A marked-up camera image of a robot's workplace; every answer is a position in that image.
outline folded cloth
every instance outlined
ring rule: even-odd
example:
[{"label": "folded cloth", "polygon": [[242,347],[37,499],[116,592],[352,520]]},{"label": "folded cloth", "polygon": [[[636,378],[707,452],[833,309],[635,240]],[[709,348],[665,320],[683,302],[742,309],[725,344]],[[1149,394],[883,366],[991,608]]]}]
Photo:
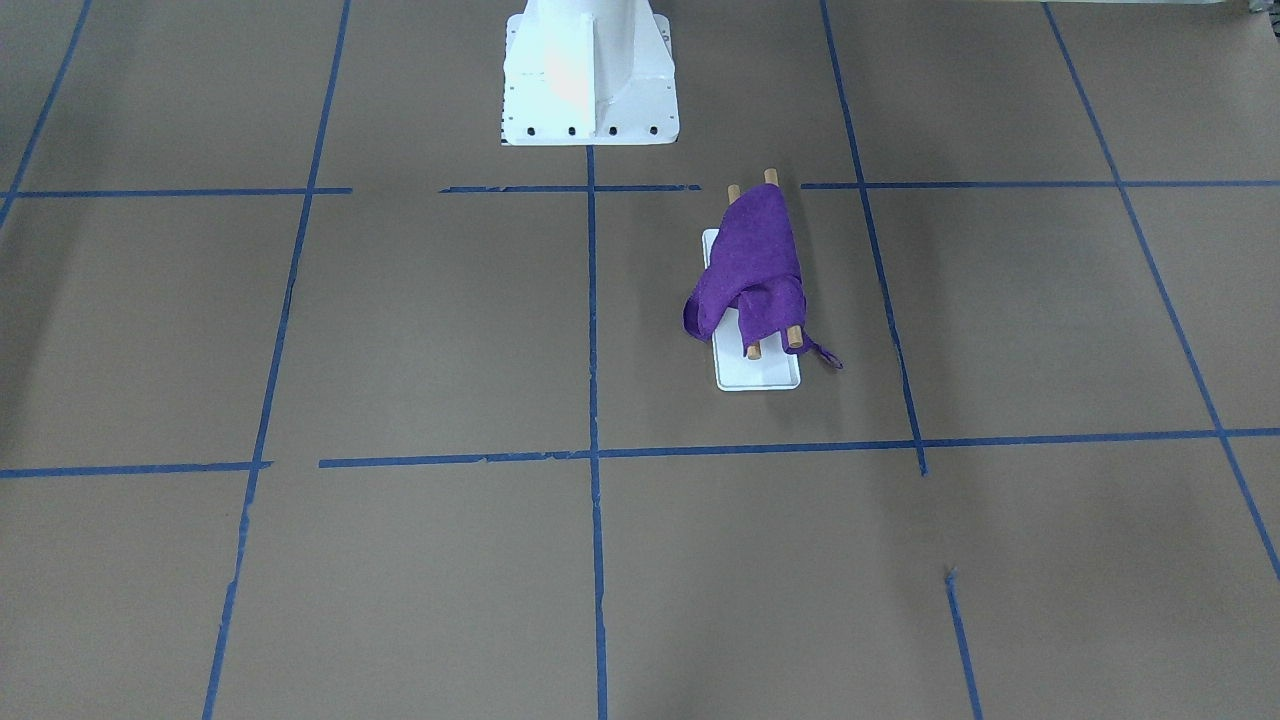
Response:
[{"label": "folded cloth", "polygon": [[[746,348],[791,325],[804,327],[806,302],[800,279],[795,234],[787,219],[786,200],[773,184],[754,187],[728,206],[712,260],[685,302],[685,331],[707,342],[724,310],[737,309],[737,327]],[[804,345],[787,347],[791,355],[815,350],[831,366],[840,359],[804,333]]]}]

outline white rectangular tray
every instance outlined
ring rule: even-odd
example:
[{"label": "white rectangular tray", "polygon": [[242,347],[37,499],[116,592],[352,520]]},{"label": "white rectangular tray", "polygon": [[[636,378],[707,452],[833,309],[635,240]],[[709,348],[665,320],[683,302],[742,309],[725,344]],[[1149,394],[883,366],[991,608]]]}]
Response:
[{"label": "white rectangular tray", "polygon": [[[703,266],[712,263],[712,245],[717,228],[703,231]],[[742,333],[737,329],[737,310],[724,310],[721,324],[712,334],[712,352],[716,357],[716,384],[727,392],[745,389],[795,389],[800,387],[800,360],[782,350],[782,333],[773,333],[760,341],[760,359],[748,360],[742,355]]]}]

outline white edge object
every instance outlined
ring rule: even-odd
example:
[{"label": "white edge object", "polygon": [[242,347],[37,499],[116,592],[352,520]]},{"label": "white edge object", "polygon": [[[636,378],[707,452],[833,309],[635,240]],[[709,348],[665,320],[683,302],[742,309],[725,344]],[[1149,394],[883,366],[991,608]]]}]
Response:
[{"label": "white edge object", "polygon": [[680,136],[671,23],[648,0],[529,0],[507,20],[502,140],[662,145]]},{"label": "white edge object", "polygon": [[[712,264],[712,246],[717,228],[703,231],[703,266]],[[800,387],[800,359],[782,348],[782,333],[760,341],[760,359],[742,355],[742,333],[737,329],[737,310],[724,310],[721,324],[712,334],[716,357],[716,384],[726,392],[745,389],[795,389]]]}]

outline blue grid line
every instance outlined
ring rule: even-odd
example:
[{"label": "blue grid line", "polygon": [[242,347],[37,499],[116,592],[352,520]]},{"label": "blue grid line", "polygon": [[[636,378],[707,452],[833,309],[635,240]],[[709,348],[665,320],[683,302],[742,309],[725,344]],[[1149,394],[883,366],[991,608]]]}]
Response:
[{"label": "blue grid line", "polygon": [[[1228,429],[1229,437],[1280,437],[1280,428],[1238,428]],[[1202,430],[1151,430],[1132,433],[1080,433],[1080,434],[1039,434],[1039,436],[987,436],[956,438],[924,438],[928,448],[945,447],[1018,447],[1037,445],[1091,445],[1121,442],[1167,442],[1181,439],[1212,439],[1219,437],[1213,429]],[[625,457],[686,457],[718,455],[777,455],[788,452],[859,452],[877,450],[913,450],[914,439],[878,439],[847,442],[796,442],[769,445],[707,445],[707,446],[666,446],[666,447],[613,447],[596,448],[602,459]],[[457,465],[468,462],[536,462],[544,460],[589,460],[588,450],[553,450],[547,452],[492,452],[462,455],[398,455],[387,457],[326,457],[319,461],[320,469],[335,468],[387,468],[412,465]]]},{"label": "blue grid line", "polygon": [[440,191],[440,195],[484,195],[504,192],[699,192],[700,184],[454,184]]},{"label": "blue grid line", "polygon": [[349,187],[209,187],[177,190],[24,190],[14,193],[24,200],[58,200],[72,197],[241,197],[259,195],[351,195]]},{"label": "blue grid line", "polygon": [[595,272],[595,147],[586,146],[586,263],[588,263],[588,316],[590,342],[590,436],[591,447],[591,556],[595,578],[595,708],[599,720],[609,717],[609,673],[605,653],[604,628],[604,532],[600,512],[600,423],[599,423],[599,364],[596,322]]},{"label": "blue grid line", "polygon": [[338,85],[338,68],[342,64],[342,46],[347,37],[347,19],[351,15],[351,0],[343,0],[342,17],[338,20],[338,38],[334,41],[333,63],[329,67],[329,85],[325,88],[324,105],[320,110],[320,123],[316,129],[315,147],[311,152],[311,172],[307,174],[307,192],[302,197],[302,213],[298,217],[298,233],[293,241],[293,258],[289,261],[289,279],[284,288],[284,301],[280,305],[280,323],[275,331],[275,350],[271,354],[271,368],[266,377],[266,391],[262,395],[262,414],[257,425],[257,439],[253,445],[255,466],[248,473],[244,484],[244,503],[241,507],[239,538],[236,546],[236,570],[227,584],[227,597],[223,601],[221,623],[218,628],[218,642],[214,647],[214,660],[209,669],[209,687],[205,691],[204,720],[212,720],[214,703],[218,700],[218,684],[221,679],[223,657],[227,652],[227,638],[230,633],[232,614],[236,609],[236,594],[239,588],[241,570],[244,565],[244,547],[248,541],[250,506],[257,492],[259,465],[266,447],[266,433],[271,424],[271,405],[275,400],[275,383],[280,374],[280,359],[284,355],[284,338],[289,325],[289,309],[293,304],[293,286],[298,279],[298,264],[302,259],[302,246],[307,236],[307,223],[311,219],[311,201],[316,190],[316,177],[320,174],[320,159],[324,155],[324,138],[329,127],[329,110],[333,108],[334,88]]},{"label": "blue grid line", "polygon": [[54,76],[54,85],[50,86],[49,95],[45,97],[45,105],[40,109],[40,115],[36,118],[36,127],[31,129],[31,137],[27,138],[27,147],[22,151],[22,160],[18,161],[18,170],[13,174],[13,182],[9,184],[4,205],[0,205],[0,228],[4,228],[4,222],[9,218],[14,197],[18,193],[18,188],[22,187],[22,178],[26,177],[27,168],[31,165],[31,158],[36,151],[36,143],[40,142],[40,133],[44,132],[45,123],[49,122],[49,113],[54,109],[54,100],[58,99],[58,91],[61,90],[63,79],[67,78],[67,68],[70,67],[72,58],[76,55],[76,46],[79,45],[81,32],[84,29],[84,20],[88,18],[88,9],[92,4],[93,0],[84,0],[84,4],[81,5],[81,14],[76,18],[76,29],[72,31],[70,42],[67,44],[63,63],[58,67],[58,74]]},{"label": "blue grid line", "polygon": [[951,624],[956,630],[956,646],[960,648],[960,662],[964,666],[964,684],[969,688],[969,705],[973,720],[982,720],[982,700],[978,697],[978,682],[973,676],[973,657],[969,655],[969,638],[964,633],[964,618],[960,616],[960,601],[956,598],[956,568],[947,573],[947,605],[951,606]]},{"label": "blue grid line", "polygon": [[858,151],[858,135],[854,132],[854,115],[849,110],[849,96],[845,94],[844,73],[840,70],[840,58],[836,55],[836,37],[831,31],[831,14],[827,0],[818,0],[822,8],[822,24],[827,33],[827,53],[831,55],[831,72],[836,77],[836,92],[840,95],[840,109],[845,115],[845,135],[849,137],[849,154],[854,160],[854,174],[858,176],[858,192],[861,196],[863,217],[867,220],[867,236],[872,245],[872,258],[876,260],[876,277],[879,281],[881,296],[884,300],[884,318],[888,322],[888,334],[897,354],[897,369],[902,378],[902,400],[906,402],[906,418],[911,424],[911,438],[915,441],[915,456],[920,464],[920,474],[929,474],[929,464],[924,457],[924,445],[920,442],[920,421],[915,414],[915,398],[911,396],[911,378],[906,372],[906,355],[902,352],[902,340],[893,319],[893,300],[888,292],[888,278],[884,274],[884,259],[881,256],[879,237],[876,233],[876,217],[872,214],[870,195],[867,192],[867,176],[863,173],[863,158]]},{"label": "blue grid line", "polygon": [[[1280,187],[1280,179],[1125,181],[1126,187]],[[805,182],[800,190],[1016,190],[1115,187],[1115,181]]]},{"label": "blue grid line", "polygon": [[1062,53],[1062,59],[1066,61],[1066,68],[1071,74],[1071,82],[1075,83],[1075,91],[1079,94],[1080,101],[1084,104],[1084,111],[1088,114],[1089,123],[1093,126],[1093,132],[1098,138],[1098,145],[1102,147],[1102,156],[1106,158],[1107,167],[1111,169],[1111,178],[1115,181],[1115,187],[1120,192],[1120,199],[1124,201],[1125,211],[1129,214],[1129,222],[1133,225],[1134,234],[1138,237],[1138,245],[1142,247],[1142,254],[1147,260],[1147,266],[1151,270],[1151,277],[1160,292],[1160,299],[1165,305],[1165,311],[1169,314],[1169,320],[1174,325],[1178,342],[1181,345],[1183,354],[1187,356],[1187,364],[1190,366],[1192,375],[1196,378],[1196,386],[1199,388],[1201,397],[1204,401],[1204,407],[1208,410],[1210,419],[1213,423],[1213,430],[1222,446],[1222,452],[1226,454],[1226,460],[1231,466],[1231,473],[1235,475],[1235,483],[1240,489],[1240,496],[1244,498],[1244,505],[1248,507],[1249,516],[1253,519],[1253,527],[1257,529],[1258,538],[1262,541],[1262,547],[1267,553],[1267,559],[1271,561],[1271,570],[1275,573],[1276,579],[1280,580],[1280,556],[1276,555],[1275,544],[1271,542],[1271,534],[1267,532],[1266,523],[1262,520],[1262,514],[1258,511],[1257,502],[1253,500],[1253,493],[1249,491],[1249,483],[1244,478],[1244,471],[1240,470],[1240,464],[1235,457],[1235,450],[1231,448],[1230,437],[1222,427],[1222,420],[1217,414],[1217,407],[1213,405],[1213,397],[1208,392],[1208,384],[1204,382],[1203,373],[1201,373],[1199,363],[1196,361],[1196,354],[1192,352],[1190,341],[1187,338],[1187,332],[1183,329],[1183,323],[1179,320],[1178,311],[1174,307],[1174,301],[1169,295],[1169,290],[1165,287],[1165,279],[1160,274],[1160,268],[1156,265],[1156,256],[1151,250],[1151,243],[1147,242],[1147,233],[1142,229],[1142,222],[1138,219],[1138,211],[1134,209],[1133,200],[1129,197],[1126,183],[1120,176],[1120,169],[1116,165],[1115,156],[1111,154],[1107,138],[1102,133],[1102,123],[1098,122],[1098,115],[1093,110],[1093,102],[1089,101],[1089,96],[1084,91],[1084,82],[1080,79],[1080,73],[1075,68],[1075,61],[1071,60],[1071,53],[1066,47],[1066,40],[1062,37],[1062,31],[1057,26],[1057,19],[1053,17],[1052,8],[1050,8],[1048,3],[1041,3],[1041,8],[1044,10],[1044,17],[1048,20],[1050,29],[1052,29],[1053,38],[1057,41],[1059,50]]},{"label": "blue grid line", "polygon": [[74,468],[9,468],[0,469],[0,479],[91,478],[99,475],[161,475],[186,473],[234,473],[253,468],[270,468],[270,461],[244,462],[173,462],[160,465],[81,465]]}]

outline purple cloth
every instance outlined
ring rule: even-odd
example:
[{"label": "purple cloth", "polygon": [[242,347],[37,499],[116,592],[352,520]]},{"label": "purple cloth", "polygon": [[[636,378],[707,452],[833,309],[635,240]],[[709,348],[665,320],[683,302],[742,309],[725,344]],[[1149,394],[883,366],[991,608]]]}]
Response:
[{"label": "purple cloth", "polygon": [[806,302],[786,200],[777,186],[754,187],[728,206],[712,246],[712,261],[685,302],[685,331],[709,341],[728,307],[739,311],[742,355],[748,346],[782,332],[788,354],[817,350],[829,365],[842,366],[809,333],[801,347],[787,347],[786,329],[804,327]]}]

